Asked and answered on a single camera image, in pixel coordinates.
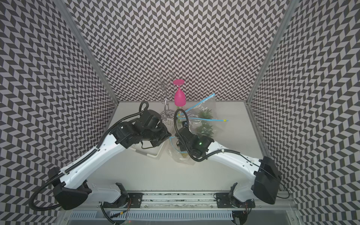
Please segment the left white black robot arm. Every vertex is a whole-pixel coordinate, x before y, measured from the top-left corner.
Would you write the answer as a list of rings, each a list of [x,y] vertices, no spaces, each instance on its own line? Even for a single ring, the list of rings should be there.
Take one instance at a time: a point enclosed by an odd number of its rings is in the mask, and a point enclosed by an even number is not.
[[[51,169],[48,181],[36,189],[29,198],[29,207],[41,212],[59,207],[72,210],[83,203],[91,202],[103,202],[112,207],[126,205],[129,196],[121,183],[88,184],[87,179],[111,158],[134,144],[148,141],[152,148],[156,148],[171,136],[162,122],[161,115],[148,107],[147,101],[141,102],[137,113],[115,122],[90,151],[68,166]],[[57,204],[37,206],[37,195],[50,185]]]

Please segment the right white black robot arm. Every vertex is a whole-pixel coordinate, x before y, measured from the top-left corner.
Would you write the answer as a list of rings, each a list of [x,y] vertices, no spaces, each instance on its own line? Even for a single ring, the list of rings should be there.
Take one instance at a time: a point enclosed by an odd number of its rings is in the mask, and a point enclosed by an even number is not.
[[[267,156],[262,159],[249,157],[225,147],[211,137],[192,133],[189,128],[189,117],[183,109],[175,111],[173,120],[179,147],[185,150],[192,160],[198,163],[212,160],[247,177],[247,182],[235,183],[231,187],[230,199],[245,202],[257,198],[267,204],[275,204],[283,183],[273,159]]]

